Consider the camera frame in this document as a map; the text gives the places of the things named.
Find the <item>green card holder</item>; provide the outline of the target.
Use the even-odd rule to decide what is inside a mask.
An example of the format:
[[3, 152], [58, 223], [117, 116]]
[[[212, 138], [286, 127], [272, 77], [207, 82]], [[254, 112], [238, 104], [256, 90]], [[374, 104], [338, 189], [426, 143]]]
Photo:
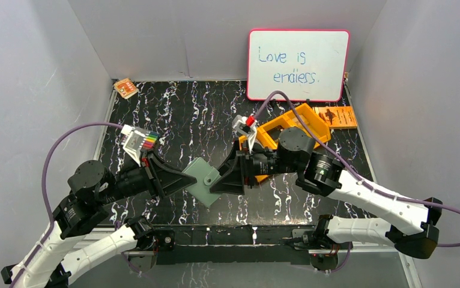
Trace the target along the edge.
[[220, 179], [221, 175], [203, 158], [194, 158], [183, 170], [183, 173], [196, 178], [197, 182], [187, 187], [186, 190], [205, 207], [209, 208], [221, 196], [219, 193], [210, 192], [210, 188]]

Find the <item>orange divided bin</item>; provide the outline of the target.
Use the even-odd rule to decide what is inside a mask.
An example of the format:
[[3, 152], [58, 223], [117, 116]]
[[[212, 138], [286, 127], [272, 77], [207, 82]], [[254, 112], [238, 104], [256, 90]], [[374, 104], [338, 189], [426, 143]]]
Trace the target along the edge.
[[[308, 104], [292, 109], [262, 125], [253, 149], [275, 149], [279, 154], [280, 173], [303, 173], [309, 165], [319, 143], [314, 138], [321, 136], [322, 142], [330, 139], [328, 125], [315, 114]], [[258, 182], [267, 175], [257, 176]]]

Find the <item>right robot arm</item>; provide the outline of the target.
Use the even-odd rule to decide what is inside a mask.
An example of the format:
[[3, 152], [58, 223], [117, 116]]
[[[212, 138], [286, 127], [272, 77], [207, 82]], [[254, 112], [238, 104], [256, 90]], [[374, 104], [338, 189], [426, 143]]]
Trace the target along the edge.
[[315, 140], [297, 127], [279, 134], [276, 149], [254, 152], [235, 142], [210, 192], [241, 195], [257, 185], [260, 175], [295, 173], [295, 183], [302, 190], [351, 203], [372, 214], [370, 219], [322, 215], [306, 245], [315, 242], [330, 248], [345, 242], [369, 242], [394, 247], [417, 259], [432, 255], [438, 245], [436, 224], [441, 216], [437, 200], [427, 205], [402, 202], [399, 194], [353, 176], [341, 161], [316, 152], [314, 147]]

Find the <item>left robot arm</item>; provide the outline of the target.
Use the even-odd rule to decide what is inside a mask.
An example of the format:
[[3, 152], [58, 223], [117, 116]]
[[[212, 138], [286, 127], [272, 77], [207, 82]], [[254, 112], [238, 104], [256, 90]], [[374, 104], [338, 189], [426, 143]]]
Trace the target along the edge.
[[144, 217], [123, 221], [110, 235], [80, 250], [76, 244], [108, 217], [107, 205], [146, 192], [167, 197], [197, 183], [166, 164], [153, 151], [128, 159], [118, 173], [102, 162], [82, 163], [68, 179], [69, 194], [52, 212], [52, 221], [25, 258], [2, 269], [10, 287], [67, 287], [113, 256], [135, 248], [159, 248], [165, 232]]

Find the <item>small orange card box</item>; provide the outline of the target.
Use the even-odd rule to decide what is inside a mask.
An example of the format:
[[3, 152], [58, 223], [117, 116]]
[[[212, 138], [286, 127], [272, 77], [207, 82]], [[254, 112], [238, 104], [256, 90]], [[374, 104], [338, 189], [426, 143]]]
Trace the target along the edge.
[[113, 84], [113, 87], [123, 99], [129, 99], [139, 92], [138, 88], [130, 78], [118, 80]]

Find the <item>marker pen set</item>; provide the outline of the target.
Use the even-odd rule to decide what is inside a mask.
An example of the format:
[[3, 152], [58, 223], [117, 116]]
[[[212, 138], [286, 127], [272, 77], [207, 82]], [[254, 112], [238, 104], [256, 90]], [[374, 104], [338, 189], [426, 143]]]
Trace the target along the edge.
[[159, 139], [159, 134], [158, 133], [153, 133], [149, 132], [147, 135], [144, 137], [144, 141], [142, 144], [143, 149], [153, 149], [156, 145], [156, 141]]

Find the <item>orange book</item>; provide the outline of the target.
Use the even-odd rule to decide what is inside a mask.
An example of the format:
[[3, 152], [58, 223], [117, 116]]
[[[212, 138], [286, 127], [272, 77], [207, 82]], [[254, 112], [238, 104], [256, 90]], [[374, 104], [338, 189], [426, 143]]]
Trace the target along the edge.
[[353, 129], [358, 127], [352, 106], [314, 107], [313, 110], [331, 129]]

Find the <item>pink framed whiteboard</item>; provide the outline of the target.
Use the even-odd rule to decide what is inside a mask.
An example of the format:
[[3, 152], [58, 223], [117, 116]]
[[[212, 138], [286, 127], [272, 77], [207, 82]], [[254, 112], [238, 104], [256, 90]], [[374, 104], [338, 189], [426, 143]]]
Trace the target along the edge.
[[291, 101], [339, 101], [349, 42], [344, 29], [251, 30], [248, 99], [261, 101], [282, 91]]

